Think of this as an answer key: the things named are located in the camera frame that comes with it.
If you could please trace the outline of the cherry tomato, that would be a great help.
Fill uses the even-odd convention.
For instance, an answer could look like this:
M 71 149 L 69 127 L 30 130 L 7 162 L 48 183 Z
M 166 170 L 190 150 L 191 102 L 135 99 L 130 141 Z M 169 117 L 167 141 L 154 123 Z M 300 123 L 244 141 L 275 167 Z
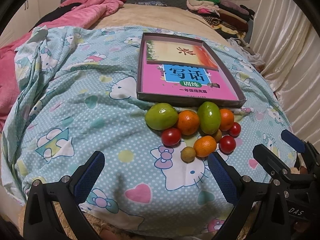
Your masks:
M 241 126 L 238 122 L 234 122 L 231 128 L 228 130 L 228 134 L 232 137 L 238 137 L 241 133 Z
M 219 149 L 222 153 L 229 155 L 236 148 L 235 139 L 230 135 L 225 135 L 219 141 Z
M 175 146 L 181 140 L 181 132 L 178 128 L 169 128 L 161 133 L 161 140 L 165 146 Z

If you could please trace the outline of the brown longan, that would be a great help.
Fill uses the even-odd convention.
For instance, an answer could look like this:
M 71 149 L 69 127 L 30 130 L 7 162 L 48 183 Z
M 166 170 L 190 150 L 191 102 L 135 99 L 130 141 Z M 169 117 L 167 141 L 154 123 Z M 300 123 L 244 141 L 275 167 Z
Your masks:
M 220 129 L 218 129 L 214 134 L 212 134 L 212 137 L 218 143 L 222 138 L 222 132 L 220 131 Z
M 181 150 L 181 159 L 185 163 L 191 163 L 196 157 L 196 151 L 193 147 L 187 146 Z

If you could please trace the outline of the orange tangerine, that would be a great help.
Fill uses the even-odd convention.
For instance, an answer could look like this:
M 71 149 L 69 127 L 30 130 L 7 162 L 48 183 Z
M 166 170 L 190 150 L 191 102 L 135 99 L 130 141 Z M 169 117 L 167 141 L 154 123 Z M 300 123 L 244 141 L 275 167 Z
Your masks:
M 199 158 L 205 158 L 211 153 L 215 152 L 217 148 L 216 140 L 210 135 L 201 137 L 194 142 L 193 148 L 196 152 L 196 156 Z
M 234 114 L 229 109 L 220 109 L 221 122 L 219 129 L 221 131 L 228 131 L 234 123 Z
M 182 111 L 178 114 L 176 127 L 183 135 L 192 135 L 199 129 L 200 118 L 197 113 L 190 110 Z

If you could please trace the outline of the green mango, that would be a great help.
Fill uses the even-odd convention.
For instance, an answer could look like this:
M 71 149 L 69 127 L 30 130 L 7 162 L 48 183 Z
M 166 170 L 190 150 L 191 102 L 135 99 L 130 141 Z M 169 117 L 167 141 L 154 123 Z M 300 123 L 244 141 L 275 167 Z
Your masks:
M 145 115 L 146 124 L 154 130 L 171 128 L 178 121 L 178 112 L 168 103 L 153 105 Z
M 220 127 L 221 115 L 219 107 L 206 101 L 197 110 L 200 119 L 200 128 L 206 134 L 214 134 Z

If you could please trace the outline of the white crumpled cloth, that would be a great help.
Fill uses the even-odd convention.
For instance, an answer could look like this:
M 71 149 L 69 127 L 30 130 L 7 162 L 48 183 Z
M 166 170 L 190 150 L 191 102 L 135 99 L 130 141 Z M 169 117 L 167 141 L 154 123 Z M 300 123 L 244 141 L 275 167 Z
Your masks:
M 227 39 L 229 45 L 237 51 L 243 58 L 245 58 L 253 66 L 264 66 L 265 61 L 259 53 L 255 53 L 250 45 L 242 38 L 229 38 Z

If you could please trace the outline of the cream curtain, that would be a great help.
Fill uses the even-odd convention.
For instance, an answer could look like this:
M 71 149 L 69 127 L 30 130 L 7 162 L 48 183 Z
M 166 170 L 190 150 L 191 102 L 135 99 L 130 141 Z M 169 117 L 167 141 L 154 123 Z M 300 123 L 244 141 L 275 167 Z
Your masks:
M 319 36 L 293 0 L 260 0 L 251 46 L 298 137 L 319 146 Z

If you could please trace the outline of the blue hello kitty quilt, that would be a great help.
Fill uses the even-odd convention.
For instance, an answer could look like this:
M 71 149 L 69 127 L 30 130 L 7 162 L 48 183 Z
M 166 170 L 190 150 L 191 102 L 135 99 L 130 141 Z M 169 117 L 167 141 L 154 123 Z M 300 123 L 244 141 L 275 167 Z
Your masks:
M 143 26 L 37 28 L 15 49 L 21 93 L 2 133 L 2 184 L 24 204 L 34 180 L 71 175 L 95 151 L 105 167 L 81 209 L 117 228 L 176 238 L 217 231 L 232 206 L 206 159 L 165 147 L 136 96 Z

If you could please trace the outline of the orange cream book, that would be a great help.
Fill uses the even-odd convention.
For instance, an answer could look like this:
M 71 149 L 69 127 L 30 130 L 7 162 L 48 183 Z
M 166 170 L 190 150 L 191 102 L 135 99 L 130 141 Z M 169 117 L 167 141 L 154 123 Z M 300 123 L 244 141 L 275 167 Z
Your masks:
M 177 63 L 219 70 L 217 62 L 203 45 L 169 41 L 146 41 L 146 60 L 148 63 Z

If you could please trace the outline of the pink workbook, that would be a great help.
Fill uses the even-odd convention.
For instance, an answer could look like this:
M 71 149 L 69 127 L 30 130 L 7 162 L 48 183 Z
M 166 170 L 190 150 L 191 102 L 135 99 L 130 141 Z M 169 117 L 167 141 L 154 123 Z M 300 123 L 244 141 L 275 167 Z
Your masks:
M 139 90 L 144 94 L 238 100 L 221 69 L 172 64 L 144 64 Z

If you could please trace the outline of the pile of folded clothes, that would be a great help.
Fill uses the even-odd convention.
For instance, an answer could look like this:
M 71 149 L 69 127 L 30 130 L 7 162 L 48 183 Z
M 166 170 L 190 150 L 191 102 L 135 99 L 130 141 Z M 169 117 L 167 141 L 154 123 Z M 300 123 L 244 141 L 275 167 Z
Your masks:
M 203 18 L 224 39 L 251 39 L 255 12 L 229 0 L 187 0 L 190 12 Z

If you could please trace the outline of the beige bed blanket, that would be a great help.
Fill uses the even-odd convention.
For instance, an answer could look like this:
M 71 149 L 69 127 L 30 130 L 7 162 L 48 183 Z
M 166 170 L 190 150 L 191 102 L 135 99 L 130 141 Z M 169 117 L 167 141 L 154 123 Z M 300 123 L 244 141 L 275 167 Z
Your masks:
M 141 25 L 197 35 L 224 46 L 229 43 L 200 16 L 177 7 L 125 4 L 116 13 L 99 19 L 91 29 Z

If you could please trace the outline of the black garment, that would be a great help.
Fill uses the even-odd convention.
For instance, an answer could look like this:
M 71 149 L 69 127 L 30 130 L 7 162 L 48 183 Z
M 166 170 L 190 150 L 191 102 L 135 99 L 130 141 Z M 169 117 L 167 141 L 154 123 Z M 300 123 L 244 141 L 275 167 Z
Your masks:
M 36 27 L 48 27 L 57 28 L 57 27 L 64 27 L 67 25 L 73 25 L 74 19 L 70 16 L 66 16 L 72 9 L 75 7 L 80 6 L 81 3 L 71 3 L 69 5 L 65 5 L 62 7 L 56 8 L 54 11 L 44 15 L 30 30 L 34 30 Z

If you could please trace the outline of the pink quilt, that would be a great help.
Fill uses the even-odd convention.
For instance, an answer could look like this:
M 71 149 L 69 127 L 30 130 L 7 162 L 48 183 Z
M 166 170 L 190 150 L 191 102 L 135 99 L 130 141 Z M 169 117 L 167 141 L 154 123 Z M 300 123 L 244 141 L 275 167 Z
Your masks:
M 88 29 L 99 18 L 110 16 L 120 9 L 126 0 L 66 0 L 61 3 L 61 8 L 74 3 L 79 6 L 71 7 L 71 10 L 53 21 L 40 24 L 41 27 L 57 28 L 73 26 Z M 3 129 L 9 112 L 20 94 L 16 81 L 14 57 L 16 48 L 27 41 L 31 32 L 1 48 L 1 129 Z

